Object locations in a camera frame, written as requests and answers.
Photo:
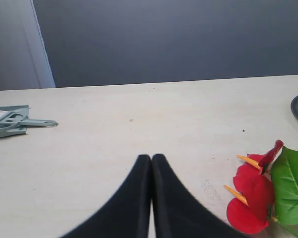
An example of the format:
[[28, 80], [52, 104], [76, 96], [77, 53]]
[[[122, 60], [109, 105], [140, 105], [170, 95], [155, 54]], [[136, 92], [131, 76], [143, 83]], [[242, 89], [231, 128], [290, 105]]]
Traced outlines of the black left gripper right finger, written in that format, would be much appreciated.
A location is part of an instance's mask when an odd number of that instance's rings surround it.
[[244, 238], [207, 210], [182, 184], [163, 154], [152, 165], [152, 204], [157, 238]]

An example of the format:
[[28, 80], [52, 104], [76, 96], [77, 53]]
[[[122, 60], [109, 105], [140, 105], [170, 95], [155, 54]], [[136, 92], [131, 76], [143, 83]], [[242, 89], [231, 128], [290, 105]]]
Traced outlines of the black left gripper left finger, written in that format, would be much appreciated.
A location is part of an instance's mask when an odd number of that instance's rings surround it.
[[113, 196], [65, 238], [147, 238], [150, 218], [150, 157], [139, 155]]

